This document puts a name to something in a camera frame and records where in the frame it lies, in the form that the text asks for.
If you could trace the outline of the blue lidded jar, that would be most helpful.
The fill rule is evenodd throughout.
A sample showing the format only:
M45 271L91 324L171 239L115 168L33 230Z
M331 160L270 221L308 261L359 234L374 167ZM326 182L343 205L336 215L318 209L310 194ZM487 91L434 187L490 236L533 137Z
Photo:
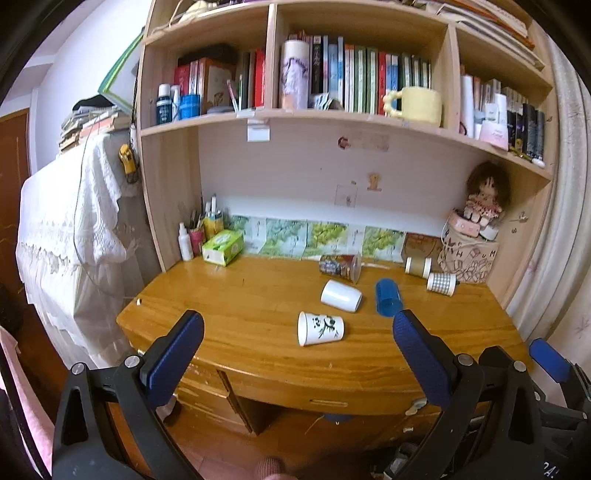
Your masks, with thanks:
M198 94L182 96L178 112L180 120L198 117L200 115L200 96Z

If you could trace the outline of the yellow toy car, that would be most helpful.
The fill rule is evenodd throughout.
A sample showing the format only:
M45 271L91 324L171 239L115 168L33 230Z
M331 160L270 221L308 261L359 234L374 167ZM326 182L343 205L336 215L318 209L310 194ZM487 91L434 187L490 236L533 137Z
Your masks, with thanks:
M128 144L122 144L119 148L118 157L123 167L126 182L128 184L136 183L138 181L138 170L131 147Z

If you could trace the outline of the wooden bookshelf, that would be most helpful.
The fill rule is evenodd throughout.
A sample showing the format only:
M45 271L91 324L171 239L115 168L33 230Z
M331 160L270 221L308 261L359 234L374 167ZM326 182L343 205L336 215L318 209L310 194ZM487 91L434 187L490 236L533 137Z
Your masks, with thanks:
M549 66L531 66L463 25L397 3L259 1L185 22L174 21L177 7L174 1L150 6L137 88L144 198L162 270L179 261L178 225L211 196L235 215L437 236L463 203L472 168L492 160L510 176L512 201L487 284L500 304L510 303L539 239L553 174L461 134L461 75L497 79L552 114L556 91ZM283 108L281 54L297 31L428 59L443 100L440 125ZM172 80L178 59L218 44L240 56L263 50L263 105L158 124L157 90Z

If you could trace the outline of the brown white paper cup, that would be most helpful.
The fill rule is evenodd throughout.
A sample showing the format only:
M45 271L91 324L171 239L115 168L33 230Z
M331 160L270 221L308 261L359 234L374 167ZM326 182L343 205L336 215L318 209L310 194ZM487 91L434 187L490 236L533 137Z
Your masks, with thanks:
M408 257L405 273L411 276L428 279L432 271L432 259L427 257Z

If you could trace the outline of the plain white cup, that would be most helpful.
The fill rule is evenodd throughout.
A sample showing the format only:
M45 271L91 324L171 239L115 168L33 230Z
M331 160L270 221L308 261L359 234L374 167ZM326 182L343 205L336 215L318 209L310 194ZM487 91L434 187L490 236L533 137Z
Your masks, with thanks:
M321 294L322 304L339 310L355 313L363 300L363 293L349 285L329 280Z

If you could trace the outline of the white lace cloth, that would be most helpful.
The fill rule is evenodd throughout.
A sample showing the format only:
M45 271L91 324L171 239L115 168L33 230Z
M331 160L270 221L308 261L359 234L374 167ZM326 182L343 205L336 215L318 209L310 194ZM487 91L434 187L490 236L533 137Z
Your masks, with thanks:
M21 188L18 272L66 367L122 360L130 344L116 318L158 271L141 187L118 156L126 141L93 134Z

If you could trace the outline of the white purple cylinder tube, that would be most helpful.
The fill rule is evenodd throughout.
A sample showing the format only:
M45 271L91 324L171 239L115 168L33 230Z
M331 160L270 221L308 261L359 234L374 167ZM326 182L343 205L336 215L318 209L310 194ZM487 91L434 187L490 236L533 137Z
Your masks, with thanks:
M286 110L308 108L310 58L308 43L287 40L283 44L280 68L280 107Z

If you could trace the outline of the pink pen holder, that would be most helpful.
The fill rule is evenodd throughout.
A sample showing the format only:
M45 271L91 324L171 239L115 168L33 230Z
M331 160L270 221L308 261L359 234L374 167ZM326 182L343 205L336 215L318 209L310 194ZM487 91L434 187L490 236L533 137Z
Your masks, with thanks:
M189 240L191 249L193 251L194 257L199 257L202 255L202 246L206 241L206 236L204 233L204 228L195 228L188 231Z

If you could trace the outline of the grey checked paper cup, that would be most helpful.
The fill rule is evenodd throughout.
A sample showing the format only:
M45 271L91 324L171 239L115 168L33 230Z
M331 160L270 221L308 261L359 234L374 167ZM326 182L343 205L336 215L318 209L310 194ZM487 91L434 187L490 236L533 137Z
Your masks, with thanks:
M452 273L431 273L427 280L427 290L433 293L453 296L458 280Z

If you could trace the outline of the dark blue bottle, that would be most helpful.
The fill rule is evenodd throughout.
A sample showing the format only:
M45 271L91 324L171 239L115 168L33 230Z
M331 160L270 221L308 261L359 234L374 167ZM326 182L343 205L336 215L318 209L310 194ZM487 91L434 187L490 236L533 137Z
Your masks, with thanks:
M157 125L172 121L172 96L170 84L164 83L158 86L155 111Z

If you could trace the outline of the wooden desk drawer unit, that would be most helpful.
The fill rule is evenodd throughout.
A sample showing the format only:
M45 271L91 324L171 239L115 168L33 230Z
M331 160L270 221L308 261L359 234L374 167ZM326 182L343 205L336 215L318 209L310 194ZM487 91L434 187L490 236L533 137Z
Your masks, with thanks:
M273 406L342 416L405 415L425 395L381 329L341 341L297 342L293 320L209 318L204 343L175 390L180 402L252 434Z

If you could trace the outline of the white panda print cup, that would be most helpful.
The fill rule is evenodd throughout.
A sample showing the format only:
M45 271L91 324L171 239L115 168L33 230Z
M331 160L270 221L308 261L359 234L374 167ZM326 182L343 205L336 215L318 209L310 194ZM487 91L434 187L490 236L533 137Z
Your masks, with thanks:
M342 317L301 312L297 318L297 342L301 347L341 341L345 335Z

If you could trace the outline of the blue plastic cup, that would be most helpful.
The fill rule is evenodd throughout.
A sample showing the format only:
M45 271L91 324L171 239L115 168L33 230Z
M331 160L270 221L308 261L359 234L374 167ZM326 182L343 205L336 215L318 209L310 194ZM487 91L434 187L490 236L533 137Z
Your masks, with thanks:
M393 318L404 309L398 284L391 278L380 279L375 287L376 310L381 316Z

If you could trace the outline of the grape picture strip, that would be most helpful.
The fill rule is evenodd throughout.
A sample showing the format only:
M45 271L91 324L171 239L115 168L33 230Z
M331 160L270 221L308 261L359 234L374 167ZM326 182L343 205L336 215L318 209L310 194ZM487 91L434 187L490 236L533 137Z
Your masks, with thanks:
M247 254L273 258L346 254L400 263L406 240L399 230L339 222L232 215L224 225L242 232Z

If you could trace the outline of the brown haired doll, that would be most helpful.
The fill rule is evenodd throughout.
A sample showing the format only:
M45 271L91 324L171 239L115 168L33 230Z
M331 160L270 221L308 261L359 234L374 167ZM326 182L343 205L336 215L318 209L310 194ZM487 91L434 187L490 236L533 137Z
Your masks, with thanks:
M471 172L463 217L481 228L500 218L511 202L511 184L504 168L485 161Z

